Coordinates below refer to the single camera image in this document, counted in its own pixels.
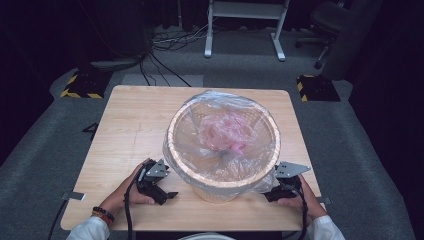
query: hand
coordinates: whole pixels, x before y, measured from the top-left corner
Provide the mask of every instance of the hand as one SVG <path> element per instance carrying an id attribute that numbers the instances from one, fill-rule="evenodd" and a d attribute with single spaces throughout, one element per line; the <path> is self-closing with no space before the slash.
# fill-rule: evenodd
<path id="1" fill-rule="evenodd" d="M 124 208 L 124 194 L 127 191 L 128 186 L 130 185 L 131 181 L 134 179 L 135 175 L 137 174 L 138 170 L 143 166 L 145 162 L 147 162 L 150 159 L 146 159 L 143 163 L 139 164 L 132 174 L 128 176 L 120 185 L 119 187 L 112 192 L 101 204 L 99 207 L 103 208 L 104 210 L 110 212 L 111 214 L 115 215 L 121 208 Z M 130 204 L 155 204 L 155 200 L 153 198 L 140 194 L 137 190 L 137 186 L 133 184 L 130 190 Z"/>
<path id="2" fill-rule="evenodd" d="M 327 215 L 325 209 L 321 206 L 316 198 L 314 192 L 312 192 L 311 187 L 305 181 L 302 175 L 299 175 L 300 181 L 302 182 L 303 195 L 305 196 L 305 201 L 308 204 L 308 216 L 314 220 L 318 217 L 322 217 Z M 299 211 L 302 211 L 302 199 L 300 196 L 296 196 L 295 198 L 280 198 L 278 199 L 278 204 L 294 207 Z"/>

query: bowl rim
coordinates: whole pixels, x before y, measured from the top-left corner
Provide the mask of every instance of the bowl rim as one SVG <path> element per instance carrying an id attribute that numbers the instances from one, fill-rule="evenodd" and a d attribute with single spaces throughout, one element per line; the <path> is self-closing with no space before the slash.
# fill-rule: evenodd
<path id="1" fill-rule="evenodd" d="M 170 153 L 172 155 L 172 158 L 174 159 L 174 161 L 176 162 L 176 165 L 178 167 L 181 168 L 182 171 L 178 171 L 179 173 L 182 173 L 184 175 L 186 175 L 186 177 L 190 178 L 191 182 L 197 182 L 197 185 L 201 185 L 204 187 L 212 187 L 215 189 L 239 189 L 242 186 L 247 186 L 247 185 L 251 185 L 254 183 L 257 183 L 258 181 L 260 181 L 261 179 L 263 179 L 265 176 L 267 176 L 267 174 L 269 174 L 271 172 L 271 170 L 273 170 L 275 168 L 275 165 L 278 161 L 279 158 L 279 154 L 280 154 L 280 147 L 281 147 L 281 136 L 280 136 L 280 131 L 277 127 L 277 124 L 275 122 L 275 120 L 273 119 L 273 117 L 271 116 L 270 112 L 264 108 L 263 106 L 261 106 L 259 103 L 257 103 L 254 100 L 251 100 L 253 103 L 253 106 L 260 110 L 262 112 L 262 114 L 264 115 L 264 117 L 268 120 L 269 125 L 271 125 L 271 128 L 273 130 L 273 134 L 275 135 L 275 147 L 274 147 L 274 152 L 272 154 L 271 160 L 269 161 L 269 163 L 257 174 L 247 178 L 247 179 L 243 179 L 240 181 L 231 181 L 231 182 L 221 182 L 221 181 L 216 181 L 213 179 L 209 179 L 206 178 L 198 173 L 195 173 L 193 170 L 191 170 L 190 167 L 188 167 L 183 160 L 180 158 L 179 154 L 177 154 L 177 151 L 175 149 L 175 141 L 174 141 L 174 132 L 176 130 L 176 123 L 178 122 L 179 119 L 181 119 L 182 117 L 184 117 L 186 114 L 188 114 L 190 111 L 187 111 L 188 108 L 191 108 L 193 106 L 194 103 L 199 103 L 198 101 L 196 101 L 195 99 L 192 99 L 191 101 L 185 103 L 174 115 L 174 117 L 171 120 L 171 123 L 169 125 L 168 131 L 167 131 L 167 140 L 168 140 L 168 146 L 169 146 L 169 150 Z"/>

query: sleeve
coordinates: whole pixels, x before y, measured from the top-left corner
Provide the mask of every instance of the sleeve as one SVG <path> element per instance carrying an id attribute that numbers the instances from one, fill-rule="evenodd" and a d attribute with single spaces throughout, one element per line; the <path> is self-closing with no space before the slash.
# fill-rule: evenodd
<path id="1" fill-rule="evenodd" d="M 107 224 L 99 217 L 92 216 L 71 230 L 67 240 L 106 240 L 110 232 Z"/>
<path id="2" fill-rule="evenodd" d="M 315 219 L 308 227 L 308 235 L 313 240 L 344 240 L 340 229 L 334 224 L 330 216 Z"/>

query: white stand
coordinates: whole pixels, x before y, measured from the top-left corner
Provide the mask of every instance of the white stand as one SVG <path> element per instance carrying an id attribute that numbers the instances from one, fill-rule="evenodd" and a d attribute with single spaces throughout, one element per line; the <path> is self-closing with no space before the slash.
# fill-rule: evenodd
<path id="1" fill-rule="evenodd" d="M 286 60 L 279 37 L 286 18 L 290 0 L 285 0 L 283 5 L 261 4 L 261 3 L 240 3 L 240 2 L 220 2 L 209 0 L 208 12 L 208 34 L 206 36 L 205 57 L 212 56 L 212 24 L 213 17 L 237 17 L 237 18 L 260 18 L 278 19 L 277 32 L 271 33 L 277 57 L 280 61 Z"/>

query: table top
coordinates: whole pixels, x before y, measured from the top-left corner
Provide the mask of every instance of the table top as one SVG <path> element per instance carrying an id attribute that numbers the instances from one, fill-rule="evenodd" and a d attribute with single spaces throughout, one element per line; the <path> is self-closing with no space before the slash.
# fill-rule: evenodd
<path id="1" fill-rule="evenodd" d="M 61 227 L 70 230 L 91 215 L 134 168 L 146 158 L 163 158 L 165 132 L 172 117 L 193 95 L 206 90 L 233 93 L 267 108 L 281 134 L 280 161 L 311 166 L 290 100 L 283 90 L 116 86 L 110 96 L 81 169 L 74 191 L 83 201 L 69 200 Z M 295 209 L 269 203 L 259 193 L 246 193 L 226 203 L 202 200 L 171 168 L 159 182 L 165 192 L 179 192 L 164 205 L 130 207 L 135 231 L 283 231 L 302 229 Z M 319 187 L 313 169 L 303 174 L 314 193 Z M 115 216 L 113 230 L 126 230 L 125 211 Z"/>

